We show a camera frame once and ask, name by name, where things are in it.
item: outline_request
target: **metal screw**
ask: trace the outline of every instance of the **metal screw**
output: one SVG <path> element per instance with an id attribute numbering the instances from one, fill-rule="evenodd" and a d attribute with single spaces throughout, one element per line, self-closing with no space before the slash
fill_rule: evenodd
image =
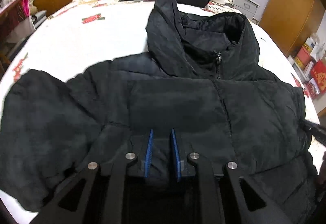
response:
<path id="1" fill-rule="evenodd" d="M 193 160 L 197 160 L 199 159 L 199 154 L 197 152 L 192 152 L 189 154 L 190 158 L 192 158 Z"/>
<path id="2" fill-rule="evenodd" d="M 136 154 L 134 154 L 133 152 L 129 152 L 126 154 L 126 158 L 128 160 L 133 160 L 136 157 Z"/>
<path id="3" fill-rule="evenodd" d="M 94 170 L 97 168 L 97 163 L 96 162 L 90 162 L 87 167 L 90 169 L 90 170 Z"/>
<path id="4" fill-rule="evenodd" d="M 231 161 L 231 162 L 228 163 L 228 167 L 231 170 L 234 170 L 234 169 L 237 169 L 238 165 L 235 162 Z"/>

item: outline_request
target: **black puffer jacket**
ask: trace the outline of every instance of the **black puffer jacket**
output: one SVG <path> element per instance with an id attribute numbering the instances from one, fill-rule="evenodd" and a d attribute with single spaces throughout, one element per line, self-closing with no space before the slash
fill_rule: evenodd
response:
<path id="1" fill-rule="evenodd" d="M 174 128 L 216 175 L 236 161 L 294 223 L 304 221 L 317 172 L 299 127 L 303 91 L 258 66 L 246 17 L 186 14 L 176 0 L 157 0 L 146 30 L 149 53 L 98 63 L 67 83 L 30 70 L 14 84 L 1 122 L 0 189 L 38 211 L 73 171 L 113 160 L 150 129 L 151 184 L 168 184 Z"/>

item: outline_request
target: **jacket sleeve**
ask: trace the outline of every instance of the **jacket sleeve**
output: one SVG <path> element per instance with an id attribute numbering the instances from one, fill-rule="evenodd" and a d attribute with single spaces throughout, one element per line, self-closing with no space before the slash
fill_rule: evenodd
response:
<path id="1" fill-rule="evenodd" d="M 92 83 L 82 83 L 94 107 L 99 105 Z M 100 131 L 101 123 L 73 99 L 64 82 L 30 70 L 4 101 L 0 189 L 26 210 L 38 211 L 51 190 L 84 159 Z"/>

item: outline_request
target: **jacket zipper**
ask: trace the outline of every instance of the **jacket zipper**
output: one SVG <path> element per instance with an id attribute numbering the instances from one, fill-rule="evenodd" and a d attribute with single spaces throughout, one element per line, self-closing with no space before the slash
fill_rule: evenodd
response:
<path id="1" fill-rule="evenodd" d="M 222 109 L 223 109 L 225 117 L 226 117 L 226 121 L 228 122 L 228 126 L 229 126 L 229 135 L 228 136 L 230 137 L 230 141 L 231 141 L 231 144 L 232 144 L 232 148 L 234 150 L 234 155 L 235 155 L 236 161 L 239 162 L 238 155 L 235 152 L 235 148 L 234 148 L 234 144 L 233 144 L 231 120 L 230 120 L 228 110 L 226 109 L 225 101 L 221 97 L 221 94 L 220 94 L 220 92 L 218 90 L 218 87 L 217 87 L 217 83 L 215 81 L 213 81 L 213 80 L 211 80 L 211 82 L 213 83 L 213 85 L 214 85 L 214 87 L 215 87 L 215 89 L 217 91 L 218 97 L 220 98 L 221 106 L 222 106 Z"/>
<path id="2" fill-rule="evenodd" d="M 220 65 L 222 62 L 222 56 L 221 56 L 221 52 L 219 52 L 216 56 L 216 78 L 218 80 L 221 79 L 221 74 L 220 74 Z"/>

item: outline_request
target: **drawer handle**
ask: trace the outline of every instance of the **drawer handle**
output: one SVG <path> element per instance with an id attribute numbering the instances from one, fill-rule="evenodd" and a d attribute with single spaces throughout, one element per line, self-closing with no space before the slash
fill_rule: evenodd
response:
<path id="1" fill-rule="evenodd" d="M 243 3 L 243 4 L 244 4 L 244 6 L 245 6 L 246 9 L 250 9 L 250 5 L 249 4 L 246 4 L 246 3 Z"/>

